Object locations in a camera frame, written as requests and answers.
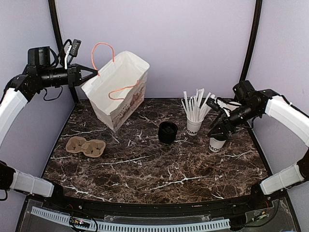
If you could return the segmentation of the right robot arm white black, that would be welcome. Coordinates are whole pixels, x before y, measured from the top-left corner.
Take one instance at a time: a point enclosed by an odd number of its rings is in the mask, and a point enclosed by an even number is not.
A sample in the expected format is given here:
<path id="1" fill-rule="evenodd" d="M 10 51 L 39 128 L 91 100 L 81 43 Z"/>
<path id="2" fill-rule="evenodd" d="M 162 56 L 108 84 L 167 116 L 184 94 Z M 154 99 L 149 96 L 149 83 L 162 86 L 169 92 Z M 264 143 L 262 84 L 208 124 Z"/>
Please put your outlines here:
<path id="1" fill-rule="evenodd" d="M 250 81 L 240 81 L 233 87 L 236 102 L 227 102 L 219 97 L 208 98 L 207 105 L 221 111 L 208 132 L 209 149 L 218 152 L 229 136 L 241 124 L 266 115 L 293 133 L 304 146 L 309 145 L 309 116 L 289 102 L 284 95 L 272 89 L 256 90 Z M 265 202 L 265 196 L 297 186 L 309 179 L 309 154 L 289 167 L 263 179 L 252 186 L 252 195 L 246 205 L 256 210 Z"/>

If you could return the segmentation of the brown pulp cup carrier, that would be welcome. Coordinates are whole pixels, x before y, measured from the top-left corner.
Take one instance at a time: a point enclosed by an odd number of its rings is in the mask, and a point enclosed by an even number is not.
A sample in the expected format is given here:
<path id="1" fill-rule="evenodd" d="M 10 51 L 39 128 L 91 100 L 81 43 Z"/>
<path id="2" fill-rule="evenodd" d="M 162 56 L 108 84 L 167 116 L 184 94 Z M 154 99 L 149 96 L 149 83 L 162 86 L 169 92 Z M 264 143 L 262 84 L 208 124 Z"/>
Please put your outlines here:
<path id="1" fill-rule="evenodd" d="M 104 149 L 106 148 L 106 143 L 103 140 L 86 140 L 84 137 L 73 136 L 66 144 L 66 151 L 69 153 L 77 154 L 82 152 L 85 156 L 91 158 L 100 157 Z"/>

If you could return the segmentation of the single white paper cup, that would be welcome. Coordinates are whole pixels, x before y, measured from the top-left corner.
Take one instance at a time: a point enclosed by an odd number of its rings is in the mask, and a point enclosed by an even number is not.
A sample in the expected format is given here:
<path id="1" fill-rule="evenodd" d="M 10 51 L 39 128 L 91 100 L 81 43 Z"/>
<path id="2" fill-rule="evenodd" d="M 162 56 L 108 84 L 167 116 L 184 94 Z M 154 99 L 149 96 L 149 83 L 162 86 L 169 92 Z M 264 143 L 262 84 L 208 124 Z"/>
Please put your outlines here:
<path id="1" fill-rule="evenodd" d="M 226 140 L 217 140 L 215 138 L 210 138 L 209 149 L 212 152 L 219 152 L 224 146 Z"/>

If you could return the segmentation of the white paper takeout bag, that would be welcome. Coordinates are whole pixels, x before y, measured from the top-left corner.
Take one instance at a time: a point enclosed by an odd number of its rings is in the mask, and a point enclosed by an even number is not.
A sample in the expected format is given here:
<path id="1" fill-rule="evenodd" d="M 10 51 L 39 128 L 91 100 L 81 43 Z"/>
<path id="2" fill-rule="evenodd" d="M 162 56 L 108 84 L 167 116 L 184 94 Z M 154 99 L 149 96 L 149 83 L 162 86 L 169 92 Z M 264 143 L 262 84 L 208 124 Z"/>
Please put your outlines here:
<path id="1" fill-rule="evenodd" d="M 94 62 L 94 51 L 99 45 L 112 50 L 112 59 L 101 69 Z M 83 84 L 82 91 L 97 118 L 116 132 L 144 101 L 150 64 L 129 51 L 116 55 L 113 47 L 104 42 L 93 47 L 91 61 L 98 74 Z"/>

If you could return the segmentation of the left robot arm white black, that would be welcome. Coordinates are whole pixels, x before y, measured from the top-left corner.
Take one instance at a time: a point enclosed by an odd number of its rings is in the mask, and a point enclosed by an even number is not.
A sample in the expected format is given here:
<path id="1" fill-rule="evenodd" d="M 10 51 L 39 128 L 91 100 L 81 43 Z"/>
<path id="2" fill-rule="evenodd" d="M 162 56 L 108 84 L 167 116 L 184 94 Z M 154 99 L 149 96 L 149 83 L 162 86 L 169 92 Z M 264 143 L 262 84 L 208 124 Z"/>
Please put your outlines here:
<path id="1" fill-rule="evenodd" d="M 28 63 L 22 74 L 6 85 L 0 101 L 0 140 L 3 141 L 19 113 L 42 90 L 48 87 L 80 86 L 98 72 L 79 64 L 58 67 L 59 56 L 48 46 L 28 50 Z M 23 173 L 0 163 L 0 188 L 49 198 L 58 211 L 68 207 L 68 199 L 59 192 L 62 188 L 40 177 Z"/>

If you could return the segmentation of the single black cup lid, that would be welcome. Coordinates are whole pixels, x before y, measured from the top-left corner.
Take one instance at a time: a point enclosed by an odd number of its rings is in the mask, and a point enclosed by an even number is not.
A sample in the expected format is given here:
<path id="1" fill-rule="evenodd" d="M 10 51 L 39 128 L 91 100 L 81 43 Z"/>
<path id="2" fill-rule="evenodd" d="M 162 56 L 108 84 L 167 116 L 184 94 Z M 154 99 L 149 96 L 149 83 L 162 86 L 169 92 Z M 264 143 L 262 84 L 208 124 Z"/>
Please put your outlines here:
<path id="1" fill-rule="evenodd" d="M 215 139 L 217 141 L 226 141 L 227 137 L 226 136 L 211 136 L 212 139 Z"/>

